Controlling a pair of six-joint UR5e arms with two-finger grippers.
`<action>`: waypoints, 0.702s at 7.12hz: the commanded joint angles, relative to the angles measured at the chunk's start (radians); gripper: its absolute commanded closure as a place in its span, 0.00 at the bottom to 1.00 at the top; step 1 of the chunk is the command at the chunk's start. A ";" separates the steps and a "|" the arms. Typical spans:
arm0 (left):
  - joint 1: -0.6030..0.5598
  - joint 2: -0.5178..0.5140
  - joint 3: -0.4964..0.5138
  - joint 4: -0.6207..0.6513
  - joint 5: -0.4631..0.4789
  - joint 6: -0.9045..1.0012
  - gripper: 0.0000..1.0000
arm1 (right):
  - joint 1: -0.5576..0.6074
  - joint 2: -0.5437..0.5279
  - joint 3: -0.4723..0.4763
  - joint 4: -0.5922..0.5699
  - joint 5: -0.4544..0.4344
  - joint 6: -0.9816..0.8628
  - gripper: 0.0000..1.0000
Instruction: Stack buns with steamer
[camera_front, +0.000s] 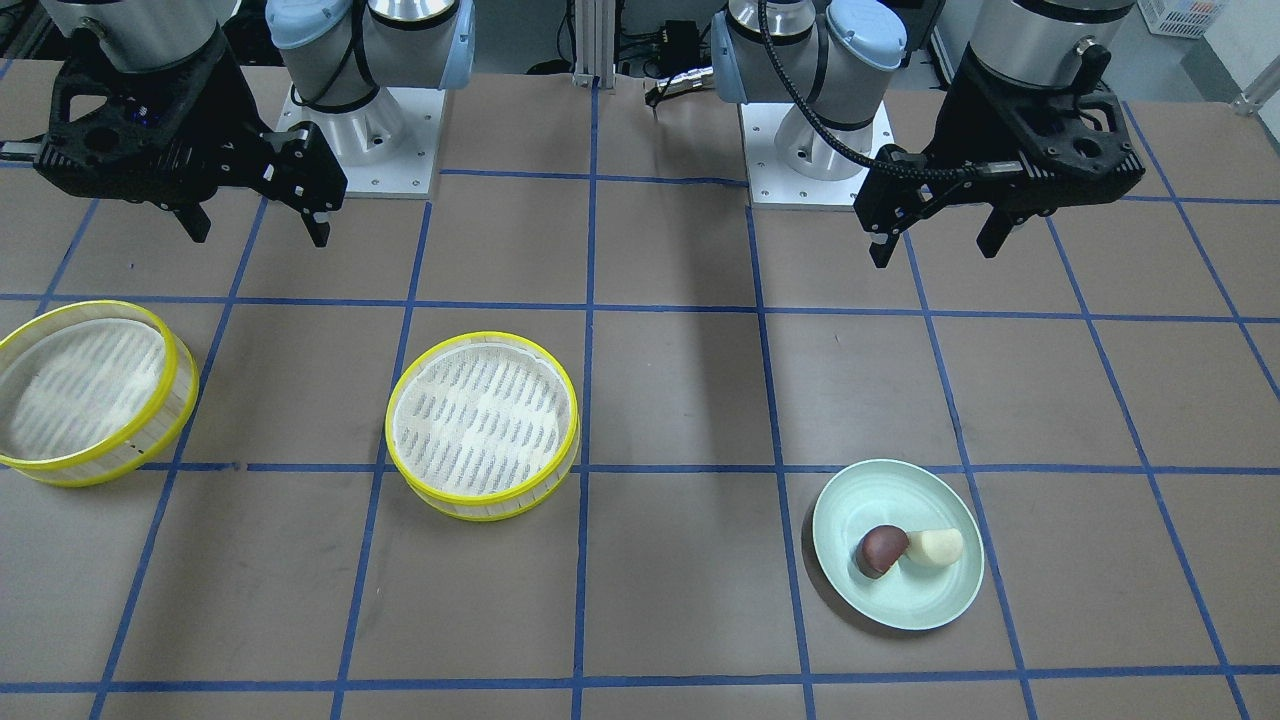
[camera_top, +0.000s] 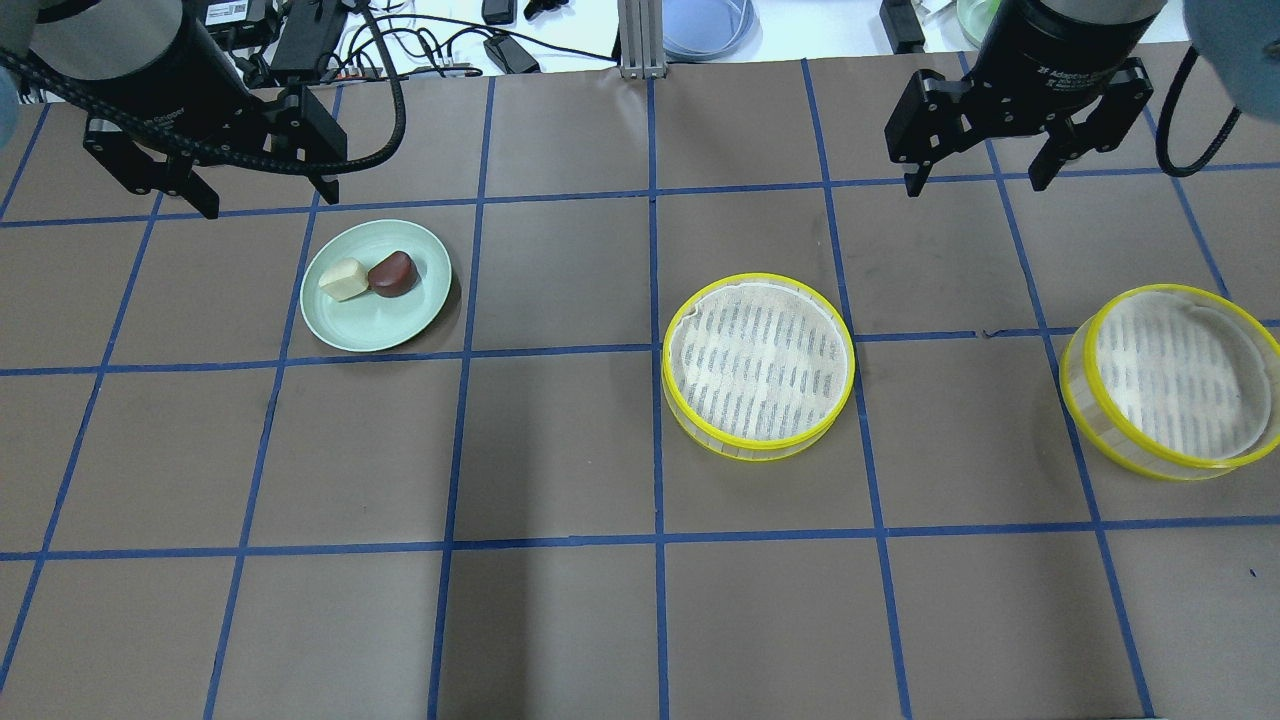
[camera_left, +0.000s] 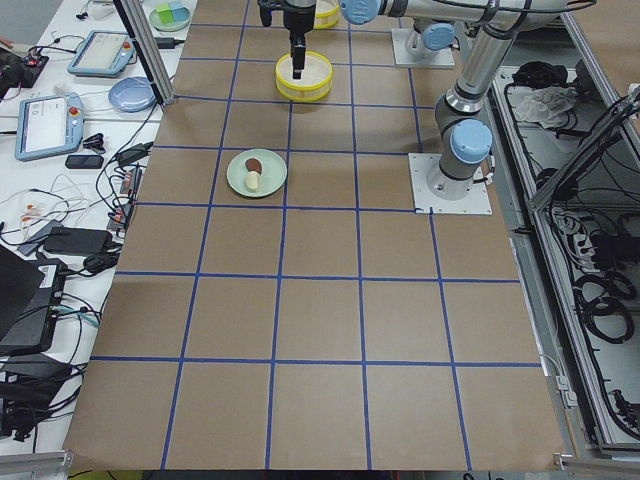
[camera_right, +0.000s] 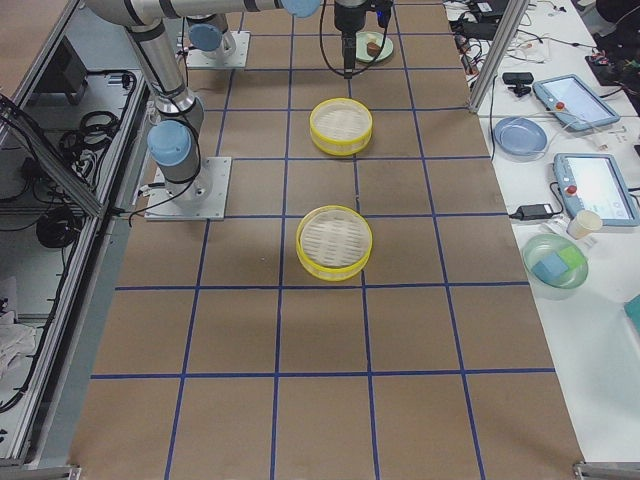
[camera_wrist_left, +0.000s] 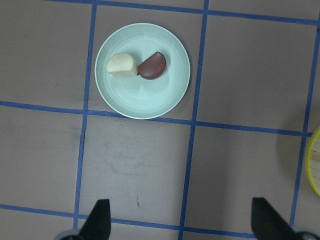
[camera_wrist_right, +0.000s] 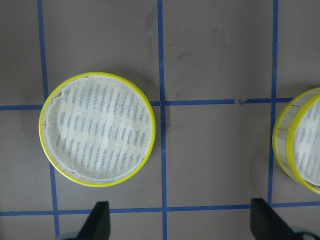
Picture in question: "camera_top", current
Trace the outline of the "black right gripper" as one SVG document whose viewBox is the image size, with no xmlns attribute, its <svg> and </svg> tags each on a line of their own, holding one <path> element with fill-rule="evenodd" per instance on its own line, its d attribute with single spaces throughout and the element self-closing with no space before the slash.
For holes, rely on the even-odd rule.
<svg viewBox="0 0 1280 720">
<path fill-rule="evenodd" d="M 1047 123 L 1048 138 L 1028 169 L 1037 192 L 1047 190 L 1069 161 L 1115 150 L 1153 94 L 1144 63 L 1130 55 L 1164 6 L 1162 1 L 1001 3 L 972 81 L 916 70 L 886 122 L 886 150 L 902 167 L 908 196 L 922 195 L 943 159 L 984 138 L 969 117 L 972 100 L 1001 111 L 1057 111 L 1080 109 L 1100 96 L 1083 122 L 1061 117 Z"/>
</svg>

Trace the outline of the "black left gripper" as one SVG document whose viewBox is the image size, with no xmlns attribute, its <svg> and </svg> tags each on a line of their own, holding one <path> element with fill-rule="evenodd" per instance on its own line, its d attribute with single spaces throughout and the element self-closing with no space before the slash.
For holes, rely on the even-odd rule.
<svg viewBox="0 0 1280 720">
<path fill-rule="evenodd" d="M 266 104 L 182 1 L 38 1 L 29 54 L 122 111 L 223 152 L 307 164 L 347 159 L 347 135 L 305 86 Z M 152 158 L 113 123 L 90 118 L 83 147 L 124 190 L 183 199 L 201 217 L 220 197 L 183 155 Z"/>
</svg>

